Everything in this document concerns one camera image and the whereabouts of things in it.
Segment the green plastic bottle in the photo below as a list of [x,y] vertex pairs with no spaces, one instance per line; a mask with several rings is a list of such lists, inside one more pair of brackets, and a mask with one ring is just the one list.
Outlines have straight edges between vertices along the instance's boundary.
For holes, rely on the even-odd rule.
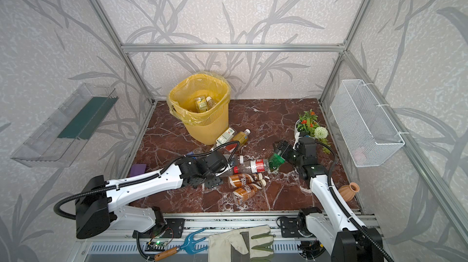
[[281,165],[284,164],[286,161],[281,155],[277,153],[273,153],[270,156],[268,162],[269,162],[269,170],[271,172],[274,172],[274,171],[277,171],[281,167]]

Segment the clear bottle red label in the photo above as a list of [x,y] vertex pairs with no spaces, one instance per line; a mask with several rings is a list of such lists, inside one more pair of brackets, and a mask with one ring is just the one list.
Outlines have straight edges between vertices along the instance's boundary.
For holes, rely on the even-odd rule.
[[259,174],[269,173],[269,160],[266,158],[245,161],[233,168],[234,174]]

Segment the yellow liquid bottle red label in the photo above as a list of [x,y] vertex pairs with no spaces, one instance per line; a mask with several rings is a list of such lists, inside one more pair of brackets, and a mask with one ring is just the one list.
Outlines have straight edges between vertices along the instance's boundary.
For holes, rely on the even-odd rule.
[[229,153],[232,153],[235,147],[237,147],[237,150],[240,150],[247,143],[250,134],[251,131],[249,129],[246,129],[245,131],[241,131],[240,133],[236,134],[233,137],[232,141],[239,141],[239,145],[236,146],[236,144],[230,144],[225,147],[225,150]]

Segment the clear bottle white label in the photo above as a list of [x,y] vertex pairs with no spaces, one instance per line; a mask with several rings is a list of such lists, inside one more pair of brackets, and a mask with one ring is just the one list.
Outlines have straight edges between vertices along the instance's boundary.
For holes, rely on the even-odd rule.
[[216,105],[217,105],[217,101],[215,101],[212,97],[210,96],[207,96],[206,97],[206,101],[207,101],[207,108],[208,110],[214,108]]

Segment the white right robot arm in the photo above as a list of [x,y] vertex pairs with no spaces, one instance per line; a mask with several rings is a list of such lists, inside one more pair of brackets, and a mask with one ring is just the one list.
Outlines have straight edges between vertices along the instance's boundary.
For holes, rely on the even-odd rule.
[[392,261],[379,231],[362,222],[336,189],[332,174],[338,158],[333,158],[329,168],[318,162],[319,144],[309,136],[302,136],[294,145],[283,140],[274,146],[270,164],[287,162],[294,166],[322,205],[303,208],[296,218],[279,217],[277,225],[282,237],[313,238],[311,246],[299,246],[306,259],[327,252],[333,262]]

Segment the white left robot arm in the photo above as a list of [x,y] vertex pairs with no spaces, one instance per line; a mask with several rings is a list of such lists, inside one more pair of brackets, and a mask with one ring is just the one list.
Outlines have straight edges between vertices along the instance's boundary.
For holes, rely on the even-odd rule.
[[222,184],[221,174],[231,169],[239,141],[222,144],[200,154],[181,155],[164,168],[136,177],[106,181],[103,175],[92,178],[79,194],[66,197],[54,206],[54,213],[74,220],[76,237],[81,240],[107,230],[134,230],[140,233],[162,226],[155,209],[137,208],[130,203],[164,191],[187,186],[208,188]]

